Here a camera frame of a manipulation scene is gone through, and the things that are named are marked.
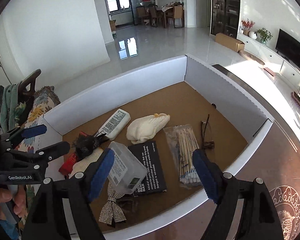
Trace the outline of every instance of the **human hand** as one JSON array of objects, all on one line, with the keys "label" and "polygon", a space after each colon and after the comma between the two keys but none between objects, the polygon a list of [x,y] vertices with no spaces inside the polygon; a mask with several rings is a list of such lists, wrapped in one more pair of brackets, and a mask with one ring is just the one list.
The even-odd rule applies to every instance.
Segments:
[{"label": "human hand", "polygon": [[[0,203],[6,203],[12,199],[11,192],[7,189],[0,188]],[[13,197],[16,204],[13,208],[18,217],[23,217],[26,214],[26,192],[22,185],[18,186],[18,193]],[[6,216],[0,207],[0,220],[6,220]]]}]

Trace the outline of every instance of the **glass cabinet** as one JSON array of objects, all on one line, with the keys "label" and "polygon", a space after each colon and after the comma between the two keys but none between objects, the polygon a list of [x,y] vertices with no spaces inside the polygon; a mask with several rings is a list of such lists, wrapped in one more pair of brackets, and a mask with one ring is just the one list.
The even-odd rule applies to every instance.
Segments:
[{"label": "glass cabinet", "polygon": [[240,0],[212,0],[211,34],[237,37]]}]

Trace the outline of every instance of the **black tv screen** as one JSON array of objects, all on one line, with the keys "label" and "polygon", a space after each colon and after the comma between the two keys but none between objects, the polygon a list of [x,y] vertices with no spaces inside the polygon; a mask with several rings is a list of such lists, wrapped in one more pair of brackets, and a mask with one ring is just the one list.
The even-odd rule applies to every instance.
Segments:
[{"label": "black tv screen", "polygon": [[275,47],[284,57],[300,68],[300,42],[280,29],[277,46]]}]

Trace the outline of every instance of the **window frame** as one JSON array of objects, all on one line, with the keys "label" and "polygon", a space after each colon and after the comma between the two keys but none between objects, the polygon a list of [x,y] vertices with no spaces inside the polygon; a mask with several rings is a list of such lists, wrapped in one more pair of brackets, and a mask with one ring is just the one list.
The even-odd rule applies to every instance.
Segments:
[{"label": "window frame", "polygon": [[116,2],[117,2],[117,7],[118,7],[118,9],[115,10],[115,11],[110,11],[110,14],[111,14],[111,15],[118,14],[118,13],[123,13],[123,12],[130,12],[130,11],[132,11],[131,0],[129,0],[129,8],[125,8],[125,9],[121,9],[121,6],[120,6],[120,0],[116,0]]}]

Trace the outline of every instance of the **black box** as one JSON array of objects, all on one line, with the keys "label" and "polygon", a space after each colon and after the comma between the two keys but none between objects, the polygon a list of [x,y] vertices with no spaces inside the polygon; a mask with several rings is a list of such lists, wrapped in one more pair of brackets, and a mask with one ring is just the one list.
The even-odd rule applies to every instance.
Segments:
[{"label": "black box", "polygon": [[155,141],[128,146],[132,154],[148,169],[148,174],[133,193],[134,196],[167,191]]}]

